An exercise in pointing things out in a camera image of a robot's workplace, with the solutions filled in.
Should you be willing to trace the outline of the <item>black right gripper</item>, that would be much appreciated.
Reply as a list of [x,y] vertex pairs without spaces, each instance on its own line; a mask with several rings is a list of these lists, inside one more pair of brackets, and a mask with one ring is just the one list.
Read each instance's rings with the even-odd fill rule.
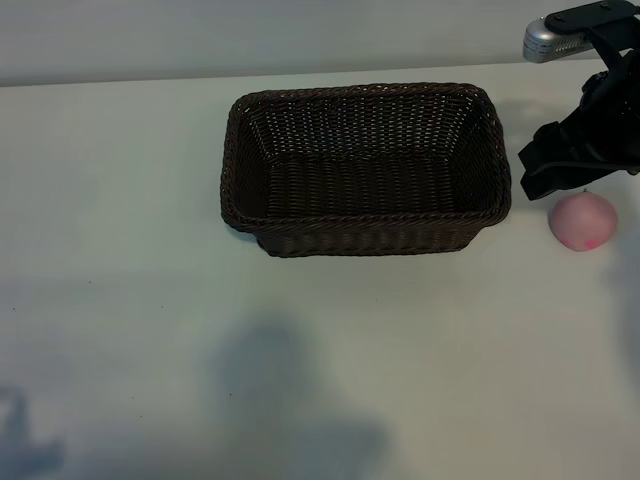
[[639,172],[639,56],[627,54],[582,87],[579,106],[541,126],[519,152],[530,200],[586,186],[615,171]]

